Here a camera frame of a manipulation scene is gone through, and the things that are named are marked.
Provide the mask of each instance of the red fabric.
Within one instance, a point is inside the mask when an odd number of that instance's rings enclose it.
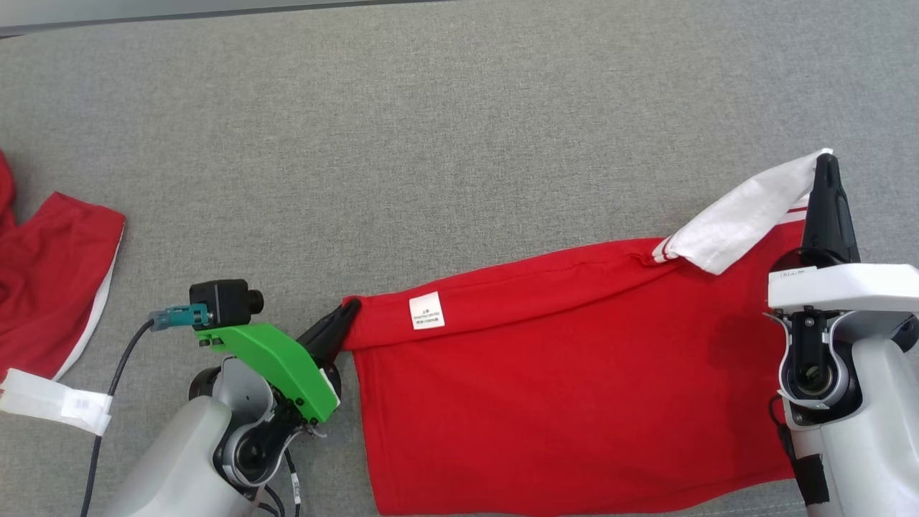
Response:
[[[55,192],[16,227],[13,198],[0,153],[0,379],[9,368],[52,378],[86,328],[124,216]]]
[[[361,298],[346,347],[380,513],[675,511],[792,477],[762,313],[802,229],[721,276],[638,239]],[[434,291],[446,325],[413,330],[409,299]]]

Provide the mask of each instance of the red cloth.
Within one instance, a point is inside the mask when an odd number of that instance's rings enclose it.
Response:
[[[0,153],[0,379],[9,368],[52,378],[93,330],[124,216],[55,192],[16,227],[14,197]]]
[[[792,477],[766,411],[785,338],[762,313],[802,230],[720,276],[638,239],[362,297],[346,348],[378,510],[675,511]],[[445,326],[414,330],[432,292]]]

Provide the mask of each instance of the folded red fabric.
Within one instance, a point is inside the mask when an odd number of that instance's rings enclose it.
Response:
[[[762,313],[801,219],[720,276],[637,239],[361,297],[346,348],[380,513],[674,511],[792,477]]]
[[[52,194],[21,226],[0,153],[0,378],[17,368],[58,378],[95,329],[124,215]]]

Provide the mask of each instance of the green plastic part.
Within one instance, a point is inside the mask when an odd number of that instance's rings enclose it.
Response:
[[[196,331],[217,352],[229,352],[265,377],[307,422],[325,422],[340,403],[331,383],[296,340],[268,323]]]

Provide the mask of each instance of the black tape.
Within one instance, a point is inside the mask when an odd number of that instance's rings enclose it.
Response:
[[[830,502],[830,489],[826,486],[826,476],[823,474],[823,460],[819,454],[804,456],[791,462],[798,480],[798,489],[804,498],[804,505]]]

